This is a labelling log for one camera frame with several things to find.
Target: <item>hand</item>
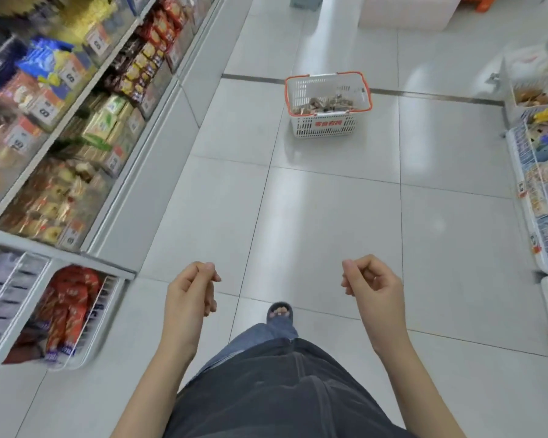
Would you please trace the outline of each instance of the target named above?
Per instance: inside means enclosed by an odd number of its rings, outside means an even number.
[[[382,357],[411,346],[402,280],[380,259],[366,255],[343,261],[345,294],[354,296],[373,350]]]
[[[213,281],[221,281],[213,263],[195,262],[168,285],[159,350],[185,353],[191,361],[197,353],[203,317],[217,310]]]

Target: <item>black sandal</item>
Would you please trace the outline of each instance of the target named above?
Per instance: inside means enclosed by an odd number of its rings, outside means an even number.
[[[275,312],[276,309],[279,309],[281,307],[285,307],[286,310],[288,312],[286,312],[288,315],[284,314],[284,315],[276,315],[276,316],[270,316],[271,313]],[[280,302],[275,302],[274,304],[272,304],[270,306],[270,309],[268,309],[268,313],[266,314],[266,324],[270,323],[271,320],[273,320],[274,318],[276,318],[277,316],[287,316],[288,318],[290,318],[290,322],[292,323],[294,321],[294,316],[293,316],[293,311],[292,311],[292,306],[290,304],[288,304],[287,302],[283,302],[283,301],[280,301]]]

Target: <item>shopping basket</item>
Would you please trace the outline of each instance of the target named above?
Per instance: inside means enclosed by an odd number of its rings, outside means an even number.
[[[297,114],[296,109],[313,98],[325,103],[341,96],[353,102],[353,110]],[[337,72],[326,75],[299,75],[286,79],[286,107],[292,129],[298,138],[333,137],[354,131],[358,119],[372,107],[372,96],[361,72]]]

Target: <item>person's left hand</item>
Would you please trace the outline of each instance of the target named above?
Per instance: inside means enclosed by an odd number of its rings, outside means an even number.
[[[213,281],[221,281],[215,265],[195,262],[168,285],[159,349],[184,353],[188,360],[195,357],[203,317],[217,310]]]

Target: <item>person's right hand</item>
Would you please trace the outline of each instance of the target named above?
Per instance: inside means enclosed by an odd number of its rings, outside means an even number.
[[[382,357],[410,346],[402,280],[379,258],[366,255],[343,261],[345,294],[357,300],[373,350]]]

